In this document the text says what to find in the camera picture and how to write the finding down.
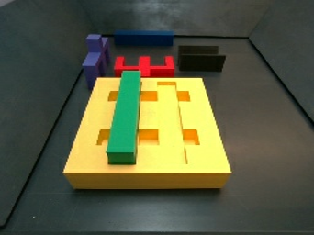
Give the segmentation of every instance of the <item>green block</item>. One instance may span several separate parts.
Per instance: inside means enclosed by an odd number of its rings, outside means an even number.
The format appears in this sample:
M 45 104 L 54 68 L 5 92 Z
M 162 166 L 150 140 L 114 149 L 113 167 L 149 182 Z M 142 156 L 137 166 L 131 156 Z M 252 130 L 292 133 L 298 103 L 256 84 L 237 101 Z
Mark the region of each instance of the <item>green block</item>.
M 142 73 L 125 71 L 107 146 L 109 164 L 135 164 L 141 111 Z

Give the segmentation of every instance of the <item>toy block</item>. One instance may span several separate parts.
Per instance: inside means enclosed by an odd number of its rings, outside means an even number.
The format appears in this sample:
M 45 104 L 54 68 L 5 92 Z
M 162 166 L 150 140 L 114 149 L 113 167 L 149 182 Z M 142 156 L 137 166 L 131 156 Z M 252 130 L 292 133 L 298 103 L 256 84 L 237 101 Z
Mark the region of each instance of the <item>toy block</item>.
M 137 164 L 109 164 L 121 78 L 98 78 L 67 159 L 78 189 L 221 188 L 232 175 L 202 78 L 145 78 Z
M 109 38 L 103 38 L 99 34 L 90 34 L 86 43 L 89 54 L 83 62 L 83 70 L 89 89 L 93 90 L 97 78 L 106 75 L 111 61 L 110 42 Z
M 218 46 L 180 46 L 181 71 L 221 72 L 226 55 L 218 55 Z
M 152 77 L 174 77 L 174 58 L 165 57 L 164 66 L 152 66 Z
M 141 56 L 138 66 L 127 66 L 126 58 L 118 56 L 114 65 L 114 74 L 122 76 L 123 71 L 142 71 L 142 77 L 174 77 L 174 58 L 165 57 L 165 65 L 152 66 L 152 57 Z
M 222 72 L 226 55 L 182 55 L 181 71 Z
M 118 46 L 173 46 L 173 31 L 115 30 L 114 43 Z
M 106 73 L 107 64 L 102 60 L 101 52 L 90 52 L 83 61 L 83 72 L 89 89 L 94 89 L 95 81 Z
M 135 164 L 142 73 L 125 71 L 115 103 L 107 146 L 109 164 Z
M 180 46 L 178 47 L 178 65 L 184 54 L 218 55 L 218 46 Z

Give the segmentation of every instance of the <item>yellow block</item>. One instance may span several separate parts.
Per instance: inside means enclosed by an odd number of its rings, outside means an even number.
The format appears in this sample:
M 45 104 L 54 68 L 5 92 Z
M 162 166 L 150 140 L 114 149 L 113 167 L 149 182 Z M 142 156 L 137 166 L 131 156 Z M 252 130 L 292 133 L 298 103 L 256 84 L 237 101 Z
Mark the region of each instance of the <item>yellow block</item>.
M 142 79 L 137 165 L 109 165 L 119 84 L 98 78 L 65 169 L 73 187 L 224 187 L 232 168 L 202 78 Z

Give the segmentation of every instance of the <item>black block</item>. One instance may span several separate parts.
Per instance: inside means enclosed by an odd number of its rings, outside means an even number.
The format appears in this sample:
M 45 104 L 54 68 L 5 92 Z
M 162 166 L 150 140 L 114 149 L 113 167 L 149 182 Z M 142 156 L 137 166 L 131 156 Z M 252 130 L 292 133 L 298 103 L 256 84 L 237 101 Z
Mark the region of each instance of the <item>black block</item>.
M 181 56 L 181 71 L 221 72 L 226 55 L 184 54 Z

